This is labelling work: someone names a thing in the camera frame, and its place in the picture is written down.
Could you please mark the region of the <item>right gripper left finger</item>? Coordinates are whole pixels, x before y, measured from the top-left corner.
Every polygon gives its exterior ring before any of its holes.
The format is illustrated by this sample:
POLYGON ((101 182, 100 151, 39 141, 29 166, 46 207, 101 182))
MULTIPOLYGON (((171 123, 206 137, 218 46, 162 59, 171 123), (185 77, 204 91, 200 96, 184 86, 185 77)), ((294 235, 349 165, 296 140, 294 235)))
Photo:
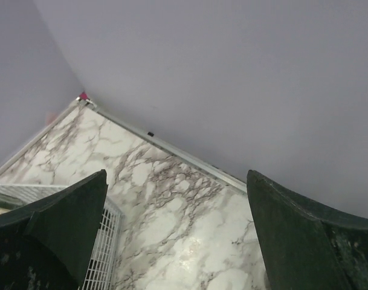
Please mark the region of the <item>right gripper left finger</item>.
POLYGON ((0 215, 0 289, 79 289, 108 185, 100 170, 46 198, 0 215))

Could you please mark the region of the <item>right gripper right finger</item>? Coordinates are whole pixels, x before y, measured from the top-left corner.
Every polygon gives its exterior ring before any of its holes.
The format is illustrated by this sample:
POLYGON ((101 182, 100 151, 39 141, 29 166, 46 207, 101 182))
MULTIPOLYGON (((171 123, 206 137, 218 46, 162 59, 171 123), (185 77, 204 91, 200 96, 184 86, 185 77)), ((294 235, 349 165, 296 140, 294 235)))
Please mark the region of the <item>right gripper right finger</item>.
POLYGON ((247 195, 271 289, 368 289, 368 219, 249 170, 247 195))

